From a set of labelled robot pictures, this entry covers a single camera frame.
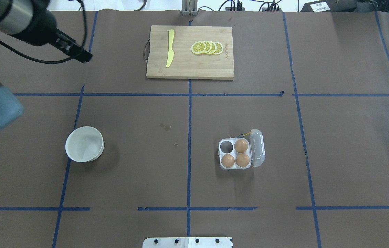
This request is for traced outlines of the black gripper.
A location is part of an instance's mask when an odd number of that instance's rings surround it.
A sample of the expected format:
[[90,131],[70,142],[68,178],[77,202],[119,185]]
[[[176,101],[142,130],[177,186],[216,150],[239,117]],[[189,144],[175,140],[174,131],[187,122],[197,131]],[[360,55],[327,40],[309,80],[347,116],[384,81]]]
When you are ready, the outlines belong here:
[[79,45],[73,38],[66,35],[59,29],[56,29],[55,47],[70,58],[79,62],[86,63],[92,58],[92,54],[86,51],[82,45]]

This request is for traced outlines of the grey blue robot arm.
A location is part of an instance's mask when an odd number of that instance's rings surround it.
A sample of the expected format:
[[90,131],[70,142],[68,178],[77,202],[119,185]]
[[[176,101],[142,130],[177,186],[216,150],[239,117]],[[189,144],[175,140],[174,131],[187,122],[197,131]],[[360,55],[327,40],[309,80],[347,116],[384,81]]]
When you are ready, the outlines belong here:
[[[65,58],[56,61],[38,59],[0,40],[0,45],[9,50],[5,53],[5,62],[1,65],[7,69],[22,63],[23,59],[45,65],[58,65],[72,60],[89,62],[92,54],[85,49],[88,37],[87,14],[84,2],[79,0],[78,4],[83,20],[83,39],[80,43],[58,28],[54,14],[48,9],[49,0],[0,0],[1,33],[33,47],[49,44],[65,55]],[[11,52],[20,59],[10,60]],[[15,94],[0,82],[0,131],[18,119],[23,112],[24,107]]]

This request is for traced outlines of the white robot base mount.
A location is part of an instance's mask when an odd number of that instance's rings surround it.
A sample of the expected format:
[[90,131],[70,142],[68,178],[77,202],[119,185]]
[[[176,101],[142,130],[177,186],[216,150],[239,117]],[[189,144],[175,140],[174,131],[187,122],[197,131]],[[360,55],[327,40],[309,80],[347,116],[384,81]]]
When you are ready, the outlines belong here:
[[231,237],[149,237],[143,248],[232,248]]

